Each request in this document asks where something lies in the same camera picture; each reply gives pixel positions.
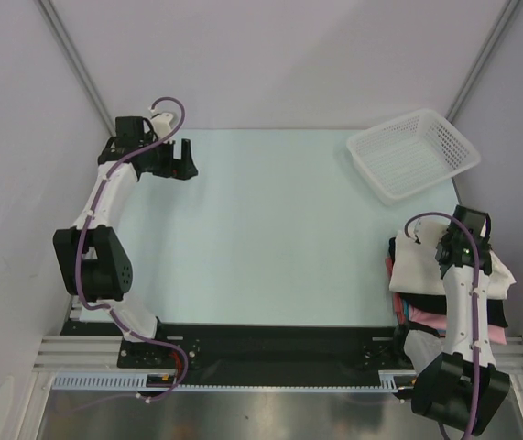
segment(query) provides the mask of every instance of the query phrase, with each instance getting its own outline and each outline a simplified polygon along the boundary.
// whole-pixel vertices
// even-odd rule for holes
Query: plastic basket
[[[354,166],[384,204],[394,204],[481,161],[445,118],[422,109],[374,126],[346,142]]]

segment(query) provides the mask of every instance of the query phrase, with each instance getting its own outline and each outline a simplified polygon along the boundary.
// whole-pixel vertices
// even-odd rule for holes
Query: robotic arm
[[[184,181],[198,175],[188,139],[181,141],[181,159],[173,158],[175,142],[169,141],[134,156],[107,175],[121,158],[169,135],[173,114],[158,114],[154,109],[151,112],[150,119],[140,116],[116,118],[116,136],[109,139],[98,158],[98,178],[84,210],[70,229],[57,230],[53,236],[66,290],[76,295],[76,251],[83,225],[90,215],[82,252],[84,297],[91,303],[107,304],[123,322],[147,339],[155,336],[158,319],[131,292],[133,266],[115,230],[125,202],[143,173]],[[101,189],[104,181],[108,184]],[[101,197],[92,209],[99,191],[102,191]],[[125,335],[125,339],[137,342],[131,335]]]
[[[422,331],[409,331],[404,345],[419,373],[412,411],[467,435],[484,431],[510,385],[509,376],[496,370],[489,345],[486,292],[492,269],[488,231],[482,236],[487,218],[485,213],[457,206],[437,246],[447,302],[444,347]],[[476,252],[459,223],[472,236]]]

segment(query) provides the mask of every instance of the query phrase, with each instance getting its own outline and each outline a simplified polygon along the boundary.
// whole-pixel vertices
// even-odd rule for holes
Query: light blue tabletop
[[[200,175],[142,176],[117,230],[134,291],[169,323],[394,325],[387,241],[415,214],[451,214],[456,194],[445,181],[384,206],[353,133],[182,131]]]

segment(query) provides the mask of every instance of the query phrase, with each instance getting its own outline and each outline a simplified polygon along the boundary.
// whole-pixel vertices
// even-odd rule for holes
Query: folded clothing
[[[445,295],[436,261],[436,246],[446,225],[430,220],[417,222],[408,238],[403,231],[396,236],[396,255],[389,289],[393,292],[417,293],[425,295]],[[505,300],[507,289],[516,282],[505,264],[491,251],[492,272],[487,298]]]
[[[418,324],[427,325],[436,330],[446,331],[446,316],[435,313],[427,313],[418,310],[415,307],[409,306],[409,320]],[[496,325],[489,325],[489,340],[496,344],[505,345],[506,331],[502,327]]]
[[[392,275],[395,270],[394,263],[396,259],[395,238],[389,240],[389,257],[391,259],[393,270],[388,269],[388,273]],[[446,296],[421,295],[418,293],[404,292],[398,292],[398,296],[409,305],[420,309],[422,312],[446,315]],[[490,325],[496,325],[502,328],[508,327],[502,300],[487,300],[487,322]]]

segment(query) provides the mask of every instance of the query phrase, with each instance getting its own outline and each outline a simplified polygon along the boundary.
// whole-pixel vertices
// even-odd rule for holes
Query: purple cable
[[[445,213],[430,212],[430,213],[418,214],[414,217],[411,217],[407,221],[406,225],[404,226],[404,234],[406,234],[406,237],[409,237],[408,227],[412,222],[414,222],[415,220],[418,220],[421,217],[429,217],[429,216],[438,216],[438,217],[448,218],[455,225],[459,226],[459,228],[463,231],[466,238],[469,240],[469,243],[471,243],[471,248],[473,249],[473,259],[474,259],[473,342],[477,342],[479,340],[479,303],[478,303],[479,295],[474,290],[477,287],[479,287],[479,272],[480,272],[480,268],[481,268],[481,265],[479,263],[479,250],[477,249],[477,245],[474,242],[473,235],[469,232],[469,230],[466,228],[466,226],[463,225],[463,223],[461,223],[459,220],[454,218],[452,215],[448,215]],[[471,415],[469,416],[469,423],[466,425],[466,430],[464,431],[463,440],[471,438],[472,432],[474,429],[474,424],[476,422],[477,406],[479,404],[480,379],[481,379],[481,368],[479,366],[479,347],[473,346],[473,396],[471,398]],[[442,437],[445,440],[450,440],[448,435],[446,434],[444,425],[439,423],[439,426],[441,428]]]
[[[104,188],[106,187],[106,184],[108,183],[108,179],[114,174],[114,172],[124,163],[126,163],[128,160],[134,158],[135,156],[138,156],[139,154],[143,154],[146,151],[149,151],[151,149],[154,149],[155,147],[158,147],[159,145],[163,144],[164,142],[167,142],[171,137],[173,137],[178,131],[180,130],[181,126],[184,124],[184,120],[186,118],[186,109],[184,108],[184,105],[176,98],[172,98],[169,96],[162,97],[157,99],[152,105],[151,110],[154,110],[156,105],[163,102],[163,101],[171,101],[172,103],[175,103],[180,108],[180,120],[178,121],[178,124],[167,134],[165,137],[161,138],[160,140],[149,144],[143,148],[137,149],[129,154],[124,155],[121,159],[119,159],[117,162],[114,163],[114,165],[109,169],[109,171],[106,172],[106,179],[101,181],[100,185],[98,186],[98,189],[96,190],[96,194],[94,195],[93,201],[90,205],[90,211],[93,213],[96,210],[96,206],[98,206],[98,202],[100,201],[100,197],[103,194]],[[84,250],[84,242],[86,241],[86,234],[88,233],[88,227],[90,226],[90,222],[92,221],[93,217],[92,214],[88,214],[86,216],[86,220],[84,220],[84,224],[82,226],[82,230],[80,231],[80,239],[78,241],[78,247],[76,249],[76,260],[75,260],[75,267],[74,267],[74,279],[76,282],[76,292],[78,293],[78,298],[80,299],[80,302],[82,305],[88,309],[88,310],[106,310],[109,312],[111,317],[113,318],[113,321],[118,325],[118,327],[124,332],[130,334],[132,337],[139,339],[143,342],[147,342],[148,344],[153,344],[156,346],[164,346],[167,348],[174,349],[178,351],[184,360],[183,369],[181,372],[181,375],[176,382],[171,385],[167,390],[163,391],[158,396],[149,399],[150,402],[156,402],[163,399],[170,391],[174,390],[178,385],[181,384],[181,382],[184,380],[186,376],[186,372],[188,371],[188,357],[186,356],[186,352],[181,349],[179,346],[175,346],[173,344],[170,344],[168,342],[162,342],[162,341],[156,341],[154,339],[149,339],[147,337],[144,337],[137,332],[131,330],[128,326],[126,326],[118,316],[116,316],[116,313],[111,310],[111,307],[107,304],[97,304],[97,305],[90,305],[88,304],[88,301],[86,301],[86,297],[84,296],[84,291],[82,289],[82,253]],[[117,394],[116,396],[109,396],[107,398],[101,399],[99,401],[91,402],[90,404],[83,405],[83,408],[87,408],[88,406],[93,406],[94,404],[98,402],[106,402],[113,399],[117,399],[119,397],[126,397],[130,396],[131,394]]]

